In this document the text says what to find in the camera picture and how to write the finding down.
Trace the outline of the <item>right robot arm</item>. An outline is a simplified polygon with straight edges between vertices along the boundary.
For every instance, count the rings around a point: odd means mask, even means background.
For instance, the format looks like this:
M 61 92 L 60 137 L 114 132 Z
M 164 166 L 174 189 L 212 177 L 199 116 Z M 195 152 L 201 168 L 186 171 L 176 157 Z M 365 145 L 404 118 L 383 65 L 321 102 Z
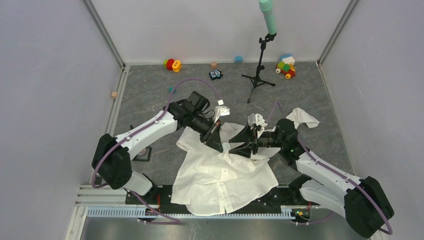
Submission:
M 319 204 L 343 217 L 364 238 L 376 232 L 393 234 L 389 219 L 394 216 L 394 209 L 375 178 L 349 174 L 318 157 L 299 140 L 292 120 L 280 119 L 272 131 L 263 128 L 255 122 L 248 123 L 230 139 L 231 143 L 240 144 L 230 153 L 250 158 L 259 149 L 278 148 L 285 165 L 302 174 L 298 185 L 288 191 L 293 203 Z

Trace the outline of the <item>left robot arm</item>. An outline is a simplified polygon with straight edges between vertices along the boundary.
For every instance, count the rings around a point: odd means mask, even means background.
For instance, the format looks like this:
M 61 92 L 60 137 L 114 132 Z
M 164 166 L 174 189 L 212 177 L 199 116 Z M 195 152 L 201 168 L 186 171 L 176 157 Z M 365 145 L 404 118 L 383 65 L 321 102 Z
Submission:
M 94 175 L 102 177 L 113 190 L 127 189 L 137 193 L 145 204 L 153 203 L 157 198 L 154 183 L 146 175 L 133 171 L 131 162 L 155 141 L 186 127 L 199 133 L 201 143 L 223 152 L 219 118 L 228 116 L 230 109 L 219 100 L 213 117 L 208 118 L 204 111 L 209 105 L 207 98 L 193 91 L 187 99 L 167 103 L 156 116 L 125 133 L 104 134 L 91 163 Z

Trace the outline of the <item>white button shirt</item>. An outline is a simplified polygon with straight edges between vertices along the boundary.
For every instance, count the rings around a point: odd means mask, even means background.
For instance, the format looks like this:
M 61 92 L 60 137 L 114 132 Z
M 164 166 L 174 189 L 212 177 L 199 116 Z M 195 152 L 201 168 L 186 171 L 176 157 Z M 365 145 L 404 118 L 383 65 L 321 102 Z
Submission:
M 197 216 L 237 211 L 278 186 L 268 162 L 279 148 L 261 148 L 253 158 L 216 151 L 187 127 L 176 145 L 186 152 L 172 186 L 171 203 Z

